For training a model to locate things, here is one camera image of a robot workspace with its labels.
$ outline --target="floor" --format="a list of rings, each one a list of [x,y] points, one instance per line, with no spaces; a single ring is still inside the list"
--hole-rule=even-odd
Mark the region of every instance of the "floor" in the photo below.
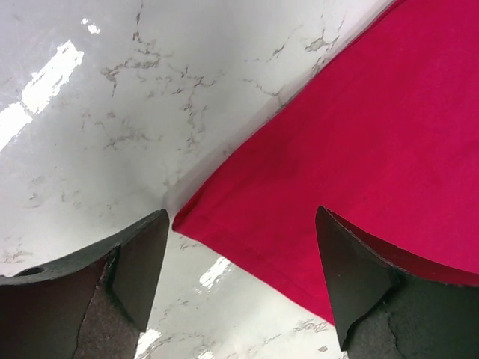
[[[389,2],[4,4],[0,274],[175,213]],[[332,326],[170,235],[138,358],[341,355]]]

